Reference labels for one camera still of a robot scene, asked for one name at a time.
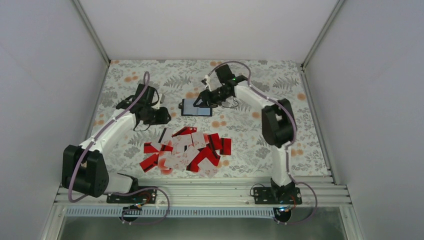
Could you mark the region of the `black card holder wallet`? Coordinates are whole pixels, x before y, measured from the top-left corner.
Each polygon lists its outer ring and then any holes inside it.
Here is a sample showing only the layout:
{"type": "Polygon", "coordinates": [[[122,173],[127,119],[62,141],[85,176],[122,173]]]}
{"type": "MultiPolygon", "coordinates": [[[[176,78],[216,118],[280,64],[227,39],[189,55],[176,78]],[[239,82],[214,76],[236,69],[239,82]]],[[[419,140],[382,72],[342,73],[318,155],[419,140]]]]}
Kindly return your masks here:
{"type": "Polygon", "coordinates": [[[194,106],[195,98],[183,98],[178,108],[181,110],[181,116],[189,117],[211,117],[213,109],[210,107],[194,106]]]}

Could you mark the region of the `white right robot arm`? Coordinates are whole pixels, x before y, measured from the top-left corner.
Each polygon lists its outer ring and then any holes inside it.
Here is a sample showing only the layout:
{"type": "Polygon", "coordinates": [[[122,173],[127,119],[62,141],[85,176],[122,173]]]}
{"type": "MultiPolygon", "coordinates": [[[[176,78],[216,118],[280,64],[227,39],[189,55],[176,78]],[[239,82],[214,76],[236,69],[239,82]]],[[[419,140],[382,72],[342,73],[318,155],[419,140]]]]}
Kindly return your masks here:
{"type": "Polygon", "coordinates": [[[296,184],[290,173],[290,148],[297,137],[297,124],[291,103],[266,95],[254,86],[248,76],[235,76],[228,62],[216,66],[201,81],[205,89],[194,102],[195,107],[215,108],[228,98],[240,99],[253,108],[260,109],[261,134],[271,147],[272,174],[271,198],[278,204],[289,199],[296,184]]]}

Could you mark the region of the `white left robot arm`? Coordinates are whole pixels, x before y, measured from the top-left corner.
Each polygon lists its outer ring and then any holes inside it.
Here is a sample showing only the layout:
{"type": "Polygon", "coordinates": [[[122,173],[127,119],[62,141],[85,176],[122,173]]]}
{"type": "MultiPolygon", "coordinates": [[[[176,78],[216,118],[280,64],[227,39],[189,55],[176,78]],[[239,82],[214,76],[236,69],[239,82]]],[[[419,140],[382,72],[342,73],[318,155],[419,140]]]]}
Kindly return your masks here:
{"type": "Polygon", "coordinates": [[[164,125],[170,122],[168,109],[161,104],[164,95],[157,89],[139,84],[134,95],[121,100],[112,116],[91,137],[79,145],[68,145],[63,151],[61,185],[84,196],[100,197],[118,194],[131,203],[139,197],[138,181],[123,173],[110,173],[106,166],[106,156],[129,131],[139,124],[147,126],[164,125]]]}

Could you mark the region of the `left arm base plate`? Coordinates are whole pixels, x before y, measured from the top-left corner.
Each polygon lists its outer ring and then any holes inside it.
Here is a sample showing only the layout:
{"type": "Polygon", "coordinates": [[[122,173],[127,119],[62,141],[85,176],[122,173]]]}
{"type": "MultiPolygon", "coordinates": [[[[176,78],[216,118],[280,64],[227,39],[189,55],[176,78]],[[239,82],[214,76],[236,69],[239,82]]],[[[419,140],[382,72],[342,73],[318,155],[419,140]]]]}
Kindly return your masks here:
{"type": "Polygon", "coordinates": [[[106,198],[108,204],[155,204],[157,189],[153,186],[137,186],[129,191],[131,195],[111,194],[106,198]]]}

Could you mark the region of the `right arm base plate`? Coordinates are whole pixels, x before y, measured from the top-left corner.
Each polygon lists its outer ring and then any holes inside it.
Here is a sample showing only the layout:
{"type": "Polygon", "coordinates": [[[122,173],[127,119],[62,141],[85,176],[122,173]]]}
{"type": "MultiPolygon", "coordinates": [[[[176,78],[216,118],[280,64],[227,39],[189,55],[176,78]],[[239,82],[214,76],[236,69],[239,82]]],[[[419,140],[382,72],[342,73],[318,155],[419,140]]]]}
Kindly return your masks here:
{"type": "Polygon", "coordinates": [[[277,192],[271,187],[254,187],[251,195],[256,205],[301,205],[303,203],[298,187],[284,193],[277,192]]]}

